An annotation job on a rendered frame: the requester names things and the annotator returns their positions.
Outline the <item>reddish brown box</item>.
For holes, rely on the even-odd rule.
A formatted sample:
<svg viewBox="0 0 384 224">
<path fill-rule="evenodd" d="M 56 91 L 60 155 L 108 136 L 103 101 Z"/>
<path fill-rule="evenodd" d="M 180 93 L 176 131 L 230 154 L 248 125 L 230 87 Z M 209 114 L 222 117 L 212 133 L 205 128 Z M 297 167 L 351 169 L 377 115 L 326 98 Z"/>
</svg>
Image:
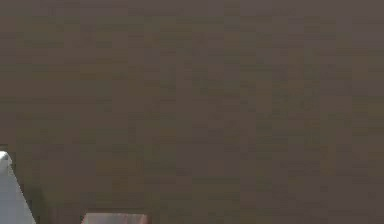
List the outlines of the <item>reddish brown box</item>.
<svg viewBox="0 0 384 224">
<path fill-rule="evenodd" d="M 145 214 L 87 213 L 81 224 L 152 224 Z"/>
</svg>

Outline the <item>white furniture corner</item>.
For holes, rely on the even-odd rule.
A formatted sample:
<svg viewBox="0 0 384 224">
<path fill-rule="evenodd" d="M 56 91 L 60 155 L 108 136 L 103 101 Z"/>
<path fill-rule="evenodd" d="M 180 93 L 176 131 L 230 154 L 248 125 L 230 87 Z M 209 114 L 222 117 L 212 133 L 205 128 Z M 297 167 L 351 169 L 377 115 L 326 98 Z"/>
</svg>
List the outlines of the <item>white furniture corner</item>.
<svg viewBox="0 0 384 224">
<path fill-rule="evenodd" d="M 36 224 L 6 151 L 0 151 L 0 224 Z"/>
</svg>

